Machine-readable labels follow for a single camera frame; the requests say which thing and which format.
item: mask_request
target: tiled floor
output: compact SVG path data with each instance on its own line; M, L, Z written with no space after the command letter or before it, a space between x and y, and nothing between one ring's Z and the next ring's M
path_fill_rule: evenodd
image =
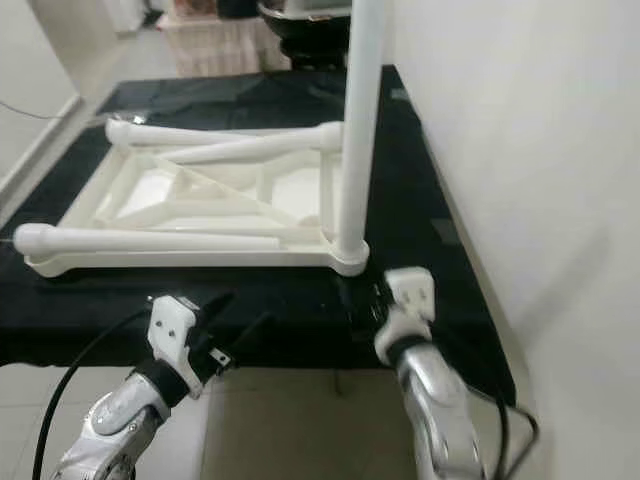
M123 39L108 57L105 61L111 68L78 69L84 72L76 79L84 104L42 154L37 168L14 195L13 205L0 209L0 224L118 81L176 76L167 45L161 33L153 30ZM92 76L92 71L100 73ZM520 383L526 373L518 365L514 375ZM79 370L54 418L45 475L77 438L89 407L128 371ZM39 424L62 374L59 368L0 368L0 480L31 478ZM198 402L187 400L175 409L141 458L138 478L198 480L201 466L202 478L212 480L415 478L412 434L393 376L389 372L341 372L340 381L342 396L336 394L329 371L230 372ZM495 458L498 423L494 408L473 401L472 410L483 457ZM517 420L514 424L518 444L526 429ZM546 477L530 462L519 480L534 478Z

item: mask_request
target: white plastic part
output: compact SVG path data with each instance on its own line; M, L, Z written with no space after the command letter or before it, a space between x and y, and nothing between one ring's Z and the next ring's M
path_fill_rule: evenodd
M89 233L96 243L86 243L87 238L74 243L63 235L64 246L29 250L29 241L25 249L18 240L24 252L38 253L26 255L25 262L46 277L80 267L156 266L323 266L345 276L360 274L369 256L364 227L384 19L385 0L354 0L344 137L342 123L336 122L280 132L214 132L207 139L212 144L180 149L174 143L131 144L133 139L155 142L157 134L180 136L177 143L187 137L195 141L196 134L112 123L110 137L128 148L111 149L58 224L101 230ZM236 141L229 134L258 138ZM214 137L224 142L215 143ZM171 238L144 237L143 242L142 236L124 235L136 246L114 251L118 239L109 233L114 231L118 237L117 231L127 231ZM203 235L178 237L183 234ZM275 239L278 246L234 251L222 235L269 245ZM157 242L157 250L138 249L142 243L148 247L146 242Z
M374 344L378 358L388 365L387 351L396 341L413 335L431 339L427 322L435 320L435 291L433 277L421 267L389 270L385 279L396 304L389 309Z
M99 250L89 251L98 246L93 244L57 253L49 250L47 255L25 255L25 262L45 277L73 268L318 266L345 276L357 275L364 268L364 263L340 261L332 249L339 205L339 153L300 150L276 158L257 158L251 164L185 167L155 158L155 153L169 149L112 148L56 232L80 230L79 238L86 230L101 235L112 231L162 233L171 239L183 234L202 235L198 240L207 236L257 237L258 241L275 239L278 248L232 251L221 250L212 242L194 250L180 240L174 244L180 244L179 250L115 251L109 243ZM27 248L39 245L39 232L35 241L26 241ZM24 240L16 241L18 248L30 252L24 244Z
M203 385L189 365L186 346L189 329L196 324L192 309L173 297L164 296L153 301L147 340L157 360L168 363L189 386L190 395L197 399Z
M258 7L266 10L259 2ZM308 20L310 17L348 17L351 0L287 0L282 16L288 20Z
M34 257L100 251L255 251L277 250L280 246L275 237L91 230L59 228L44 223L20 225L13 242L20 253Z
M341 146L342 122L330 122L313 128L260 138L175 150L160 154L158 158L177 164L193 165L256 156L268 157L307 148L337 152Z
M237 133L135 125L124 120L115 119L107 120L105 131L109 141L119 147L132 145L210 145L251 138Z
M435 320L435 288L429 270L422 267L398 268L385 272L384 277L393 300L409 316Z
M384 53L386 0L353 0L345 105L344 168L336 255L366 262L364 241Z

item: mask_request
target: floor tile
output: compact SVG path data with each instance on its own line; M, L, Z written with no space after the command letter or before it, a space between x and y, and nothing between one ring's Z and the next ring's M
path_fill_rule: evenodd
M346 374L339 373L341 378ZM263 391L291 388L332 388L331 370L296 370L289 368L240 368L230 370L223 377L215 377L207 387L213 394L230 391Z
M13 478L39 413L39 407L0 407L0 479Z
M395 380L349 372L342 396L315 388L211 395L203 479L414 479L412 435Z
M183 400L140 457L137 478L200 480L208 413L208 396Z
M0 367L0 407L42 405L56 379L53 368L23 364Z
M49 432L47 446L44 454L42 478L51 478L55 466L62 455L78 438L84 416L93 403L77 403L72 405L59 405ZM33 469L33 457L40 433L40 424L44 415L44 408L37 415L37 423L29 434L25 450L14 477L14 480L30 480Z
M54 368L55 381L49 389L53 393L66 368ZM82 367L75 373L60 400L61 404L95 403L124 382L133 367Z
M114 69L120 79L147 80L178 76L164 33L153 29L141 30L132 40Z

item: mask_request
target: black fabric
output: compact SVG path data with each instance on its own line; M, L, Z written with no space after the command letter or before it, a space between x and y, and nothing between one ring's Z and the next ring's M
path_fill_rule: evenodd
M220 18L249 18L258 16L258 0L218 0Z
M304 127L341 119L344 88L341 72L128 82L102 111L138 111L149 124L182 128ZM56 224L108 149L102 127L85 130L0 235L10 236L24 222ZM265 313L275 319L253 351L238 359L243 365L378 367L372 338L383 315L375 284L386 269L421 265L435 278L437 323L476 347L491 371L478 373L472 365L477 357L459 349L451 349L453 363L484 391L494 384L487 376L495 376L513 403L515 388L498 336L455 240L420 122L391 67L383 74L366 239L369 266L351 279L322 268L89 269L45 279L11 245L0 243L0 365L66 365L148 295L214 298L235 292L211 327L221 343ZM138 322L114 334L86 364L138 363L150 355L145 331Z

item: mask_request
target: white wall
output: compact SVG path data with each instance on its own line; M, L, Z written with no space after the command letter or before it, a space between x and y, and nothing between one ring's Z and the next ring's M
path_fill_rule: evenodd
M395 35L394 35L394 27L395 27L395 8L393 0L387 0L386 3L387 9L387 24L386 31L384 32L385 42L384 42L384 57L382 59L385 65L391 65L394 63L393 57L395 56Z
M557 479L640 475L640 3L393 0L395 60Z
M58 58L83 96L117 60L118 37L105 7L113 0L29 0Z
M0 99L28 112L58 116L75 97L69 77L26 0L0 1ZM56 122L0 106L0 190L16 166L26 161L29 149Z

